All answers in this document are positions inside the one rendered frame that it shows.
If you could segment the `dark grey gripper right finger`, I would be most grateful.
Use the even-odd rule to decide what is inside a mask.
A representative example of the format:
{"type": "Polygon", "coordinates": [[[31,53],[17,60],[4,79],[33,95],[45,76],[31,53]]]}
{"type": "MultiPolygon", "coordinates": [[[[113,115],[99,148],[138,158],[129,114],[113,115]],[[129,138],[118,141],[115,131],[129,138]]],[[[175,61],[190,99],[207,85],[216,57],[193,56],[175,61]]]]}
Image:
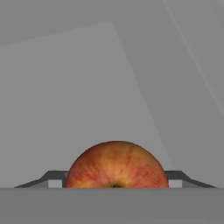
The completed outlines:
{"type": "Polygon", "coordinates": [[[166,171],[165,173],[170,188],[214,188],[213,185],[190,178],[182,171],[166,171]]]}

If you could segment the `red yellow apple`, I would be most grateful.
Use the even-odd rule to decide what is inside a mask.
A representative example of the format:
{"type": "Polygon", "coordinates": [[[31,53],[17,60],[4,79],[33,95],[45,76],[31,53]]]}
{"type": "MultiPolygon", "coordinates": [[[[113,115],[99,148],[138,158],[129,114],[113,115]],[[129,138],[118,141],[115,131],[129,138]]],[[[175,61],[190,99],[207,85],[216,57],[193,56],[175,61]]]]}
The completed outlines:
{"type": "Polygon", "coordinates": [[[66,188],[168,188],[163,166],[145,148],[125,141],[85,150],[66,176],[66,188]]]}

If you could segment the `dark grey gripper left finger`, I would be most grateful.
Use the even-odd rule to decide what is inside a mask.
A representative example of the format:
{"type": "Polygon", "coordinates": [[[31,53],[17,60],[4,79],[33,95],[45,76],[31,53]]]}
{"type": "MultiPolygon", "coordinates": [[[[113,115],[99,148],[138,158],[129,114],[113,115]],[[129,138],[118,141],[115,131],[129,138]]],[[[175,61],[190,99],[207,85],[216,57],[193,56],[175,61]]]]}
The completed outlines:
{"type": "Polygon", "coordinates": [[[41,178],[18,185],[17,188],[64,188],[68,171],[47,171],[41,178]]]}

